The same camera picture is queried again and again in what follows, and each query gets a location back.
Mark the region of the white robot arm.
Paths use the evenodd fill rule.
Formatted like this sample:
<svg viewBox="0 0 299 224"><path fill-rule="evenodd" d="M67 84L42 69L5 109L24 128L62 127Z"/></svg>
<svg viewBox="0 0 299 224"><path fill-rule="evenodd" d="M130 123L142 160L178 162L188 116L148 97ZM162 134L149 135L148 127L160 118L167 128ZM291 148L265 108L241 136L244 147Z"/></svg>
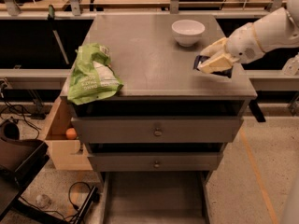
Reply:
<svg viewBox="0 0 299 224"><path fill-rule="evenodd" d="M197 69L211 74L231 69L236 63L251 63L267 52L299 45L299 0L287 0L287 7L248 22L204 48Z"/></svg>

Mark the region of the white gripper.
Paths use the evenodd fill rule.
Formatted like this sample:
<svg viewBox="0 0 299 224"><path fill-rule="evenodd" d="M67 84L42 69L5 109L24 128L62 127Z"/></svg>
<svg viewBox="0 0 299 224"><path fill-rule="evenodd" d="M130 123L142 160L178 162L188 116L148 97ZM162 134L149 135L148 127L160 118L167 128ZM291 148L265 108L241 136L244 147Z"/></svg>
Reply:
<svg viewBox="0 0 299 224"><path fill-rule="evenodd" d="M215 55L218 52L230 54ZM251 63L261 59L265 52L259 45L252 22L239 27L228 37L223 37L200 52L197 69L205 74L223 72L235 63Z"/></svg>

